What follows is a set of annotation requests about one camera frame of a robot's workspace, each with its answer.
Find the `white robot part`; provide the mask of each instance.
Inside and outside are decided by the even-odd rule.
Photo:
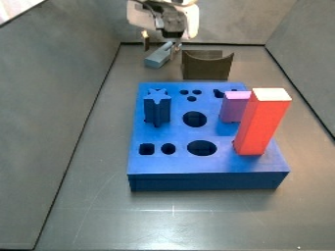
[[[183,13],[185,28],[181,38],[193,38],[199,29],[199,7],[195,5],[195,0],[128,0],[128,23],[149,30],[164,29],[163,14],[148,8],[150,2],[165,3],[173,6],[176,12]]]

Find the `gray wall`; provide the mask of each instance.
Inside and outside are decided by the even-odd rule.
[[[333,14],[333,0],[299,0],[265,45],[332,136],[335,136]]]
[[[110,2],[46,1],[0,28],[0,249],[33,248],[118,47]]]
[[[140,28],[126,23],[125,0],[112,0],[110,18],[122,42],[140,41]],[[264,44],[296,0],[199,0],[200,26],[189,42]],[[161,41],[157,32],[152,40]]]

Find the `gray tabletop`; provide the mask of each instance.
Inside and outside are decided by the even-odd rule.
[[[177,81],[181,74],[180,55],[153,70],[144,67],[142,48],[122,45],[37,249],[335,249],[333,141],[300,95],[263,47],[185,48],[235,52],[229,81],[287,89],[293,102],[275,138],[292,172],[276,190],[132,193],[137,83]]]

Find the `hole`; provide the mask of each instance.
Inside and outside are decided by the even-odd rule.
[[[199,112],[188,112],[183,115],[183,122],[191,127],[201,127],[207,123],[207,117]]]
[[[188,94],[188,90],[180,90],[180,94],[181,95],[187,95]]]
[[[193,102],[193,101],[196,100],[196,97],[189,96],[189,97],[187,97],[187,100],[188,100],[189,102]]]
[[[215,97],[216,98],[223,98],[225,96],[225,93],[220,91],[219,89],[213,89],[215,92]]]
[[[155,153],[155,144],[144,143],[140,144],[140,155],[153,155]]]
[[[193,90],[192,93],[193,93],[195,95],[200,95],[200,94],[201,94],[201,91],[200,91],[200,90]]]
[[[216,152],[217,147],[209,141],[195,140],[187,145],[187,150],[196,156],[209,156]]]
[[[161,150],[163,150],[163,153],[165,153],[168,155],[173,154],[173,152],[175,152],[173,144],[171,144],[171,143],[164,144]]]

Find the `blue shape sorter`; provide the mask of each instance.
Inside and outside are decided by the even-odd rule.
[[[169,121],[145,123],[144,97],[164,89]],[[239,156],[232,141],[239,123],[219,119],[225,91],[239,82],[145,82],[138,84],[128,156],[132,191],[273,189],[289,167],[272,139],[260,156]]]

